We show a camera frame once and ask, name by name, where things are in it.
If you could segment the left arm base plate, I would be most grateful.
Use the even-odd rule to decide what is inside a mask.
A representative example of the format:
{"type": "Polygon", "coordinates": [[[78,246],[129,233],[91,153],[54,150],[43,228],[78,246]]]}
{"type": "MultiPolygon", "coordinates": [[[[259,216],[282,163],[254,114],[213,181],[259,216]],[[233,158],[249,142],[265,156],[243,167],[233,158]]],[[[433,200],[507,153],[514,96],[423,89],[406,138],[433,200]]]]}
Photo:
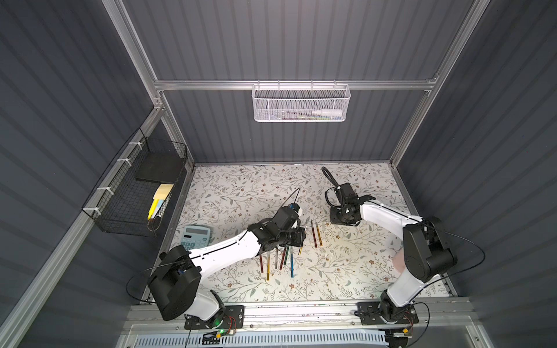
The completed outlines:
{"type": "Polygon", "coordinates": [[[196,316],[185,315],[186,330],[202,329],[241,329],[245,319],[245,306],[225,305],[208,320],[196,316]]]}

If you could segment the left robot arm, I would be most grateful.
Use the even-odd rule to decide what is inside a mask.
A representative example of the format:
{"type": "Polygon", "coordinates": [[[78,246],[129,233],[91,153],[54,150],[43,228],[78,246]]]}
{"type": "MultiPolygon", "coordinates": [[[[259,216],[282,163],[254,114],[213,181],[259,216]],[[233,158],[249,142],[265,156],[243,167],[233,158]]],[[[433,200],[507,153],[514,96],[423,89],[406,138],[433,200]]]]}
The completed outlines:
{"type": "Polygon", "coordinates": [[[215,291],[202,285],[208,277],[277,247],[301,247],[305,238],[300,206],[291,203],[280,207],[274,217],[253,223],[223,242],[191,250],[175,246],[161,255],[147,285],[163,320],[186,315],[212,329],[223,321],[226,307],[215,291]]]}

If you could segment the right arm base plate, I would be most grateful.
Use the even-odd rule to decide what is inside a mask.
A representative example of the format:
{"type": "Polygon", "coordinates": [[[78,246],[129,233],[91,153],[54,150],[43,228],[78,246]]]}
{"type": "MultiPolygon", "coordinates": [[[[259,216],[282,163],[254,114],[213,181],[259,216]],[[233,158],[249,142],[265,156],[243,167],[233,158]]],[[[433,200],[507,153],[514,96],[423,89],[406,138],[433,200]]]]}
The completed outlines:
{"type": "Polygon", "coordinates": [[[363,325],[406,325],[413,326],[420,322],[413,305],[404,307],[391,306],[380,301],[358,302],[354,315],[363,325]]]}

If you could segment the blue carving knife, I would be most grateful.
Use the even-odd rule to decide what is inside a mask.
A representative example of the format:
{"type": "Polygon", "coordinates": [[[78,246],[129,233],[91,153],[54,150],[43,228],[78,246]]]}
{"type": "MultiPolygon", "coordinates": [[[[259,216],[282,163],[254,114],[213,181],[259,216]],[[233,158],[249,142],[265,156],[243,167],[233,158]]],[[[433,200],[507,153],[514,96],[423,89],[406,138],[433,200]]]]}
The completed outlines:
{"type": "Polygon", "coordinates": [[[290,276],[294,278],[294,251],[290,251],[290,276]]]}

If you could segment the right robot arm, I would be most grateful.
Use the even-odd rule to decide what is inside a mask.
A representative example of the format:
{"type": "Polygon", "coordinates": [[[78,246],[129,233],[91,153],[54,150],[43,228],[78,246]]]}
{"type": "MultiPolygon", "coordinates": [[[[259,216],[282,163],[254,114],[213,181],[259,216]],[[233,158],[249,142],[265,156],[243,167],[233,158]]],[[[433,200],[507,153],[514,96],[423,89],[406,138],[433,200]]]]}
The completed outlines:
{"type": "Polygon", "coordinates": [[[439,227],[440,220],[406,215],[370,195],[360,197],[349,183],[333,183],[333,191],[337,204],[325,196],[333,224],[357,226],[365,220],[393,233],[403,242],[405,269],[381,294],[380,309],[384,317],[405,310],[433,278],[457,264],[448,234],[439,227]]]}

